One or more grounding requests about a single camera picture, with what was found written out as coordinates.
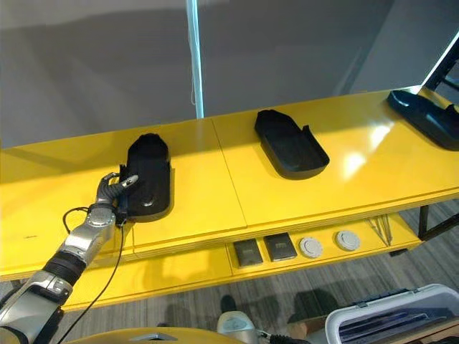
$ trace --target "white container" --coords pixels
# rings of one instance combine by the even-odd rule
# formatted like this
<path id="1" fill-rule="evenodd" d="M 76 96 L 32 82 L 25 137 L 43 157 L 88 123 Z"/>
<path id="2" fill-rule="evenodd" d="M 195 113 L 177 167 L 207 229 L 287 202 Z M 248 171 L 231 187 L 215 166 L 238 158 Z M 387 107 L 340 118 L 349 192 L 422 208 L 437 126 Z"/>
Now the white container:
<path id="1" fill-rule="evenodd" d="M 342 325 L 357 323 L 401 309 L 434 308 L 447 308 L 454 317 L 459 316 L 459 294 L 444 285 L 433 284 L 335 310 L 326 318 L 325 328 L 311 333 L 306 340 L 311 344 L 343 344 L 339 334 Z"/>

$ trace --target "white disc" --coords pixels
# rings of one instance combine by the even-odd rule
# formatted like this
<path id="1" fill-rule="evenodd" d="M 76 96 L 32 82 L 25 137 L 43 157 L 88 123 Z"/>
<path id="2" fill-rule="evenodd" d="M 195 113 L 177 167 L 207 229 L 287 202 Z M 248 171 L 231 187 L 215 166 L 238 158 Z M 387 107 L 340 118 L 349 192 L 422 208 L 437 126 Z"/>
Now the white disc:
<path id="1" fill-rule="evenodd" d="M 340 231 L 336 236 L 338 245 L 346 251 L 355 251 L 360 247 L 360 239 L 351 231 Z"/>
<path id="2" fill-rule="evenodd" d="M 302 238 L 300 241 L 300 249 L 305 256 L 309 258 L 317 258 L 322 255 L 322 244 L 314 238 Z"/>

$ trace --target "yellow table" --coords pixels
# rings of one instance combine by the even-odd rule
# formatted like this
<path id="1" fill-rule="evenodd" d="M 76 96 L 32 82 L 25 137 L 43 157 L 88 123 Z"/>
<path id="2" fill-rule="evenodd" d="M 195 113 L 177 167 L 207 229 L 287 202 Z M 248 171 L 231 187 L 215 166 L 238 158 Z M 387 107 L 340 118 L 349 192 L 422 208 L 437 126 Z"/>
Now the yellow table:
<path id="1" fill-rule="evenodd" d="M 63 213 L 92 203 L 101 176 L 117 171 L 131 143 L 148 132 L 169 146 L 174 204 L 163 219 L 126 227 L 123 263 L 97 305 L 415 247 L 421 241 L 398 215 L 390 216 L 390 247 L 364 219 L 459 195 L 459 153 L 418 133 L 386 105 L 387 94 L 276 107 L 309 124 L 330 156 L 322 173 L 302 181 L 283 179 L 270 165 L 253 129 L 256 110 L 3 150 L 1 279 L 40 269 L 65 238 Z M 83 216 L 69 217 L 70 226 Z M 336 246 L 343 228 L 359 234 L 359 250 Z M 306 235 L 320 239 L 323 256 L 270 262 L 262 237 L 286 231 L 295 245 Z M 241 269 L 231 243 L 248 238 L 257 238 L 264 263 Z M 119 242 L 118 232 L 67 309 L 84 307 L 102 288 Z"/>

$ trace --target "black plastic tray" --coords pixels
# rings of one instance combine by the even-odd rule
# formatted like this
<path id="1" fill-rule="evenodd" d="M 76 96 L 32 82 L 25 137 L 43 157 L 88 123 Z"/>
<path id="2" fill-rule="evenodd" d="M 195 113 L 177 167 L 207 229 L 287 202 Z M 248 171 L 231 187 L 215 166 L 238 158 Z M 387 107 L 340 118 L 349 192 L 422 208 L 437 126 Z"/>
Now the black plastic tray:
<path id="1" fill-rule="evenodd" d="M 443 109 L 427 98 L 401 90 L 391 91 L 387 102 L 430 140 L 459 151 L 459 113 L 453 104 Z"/>
<path id="2" fill-rule="evenodd" d="M 171 205 L 171 164 L 167 144 L 157 134 L 145 134 L 132 144 L 128 163 L 120 166 L 120 180 L 138 181 L 118 199 L 117 222 L 150 222 L 168 214 Z"/>
<path id="3" fill-rule="evenodd" d="M 309 125 L 301 130 L 288 115 L 276 110 L 260 111 L 255 130 L 275 170 L 284 178 L 310 178 L 330 162 Z"/>

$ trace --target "robotic arm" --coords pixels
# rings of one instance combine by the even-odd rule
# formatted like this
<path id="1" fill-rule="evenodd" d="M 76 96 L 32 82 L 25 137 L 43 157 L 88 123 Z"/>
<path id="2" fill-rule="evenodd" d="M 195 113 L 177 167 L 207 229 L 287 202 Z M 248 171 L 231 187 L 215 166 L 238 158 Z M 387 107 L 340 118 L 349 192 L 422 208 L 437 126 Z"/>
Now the robotic arm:
<path id="1" fill-rule="evenodd" d="M 61 306 L 83 271 L 115 230 L 113 202 L 137 176 L 109 184 L 117 173 L 100 180 L 95 203 L 85 222 L 75 228 L 42 270 L 15 292 L 0 309 L 0 343 L 39 343 L 50 338 L 62 319 Z"/>

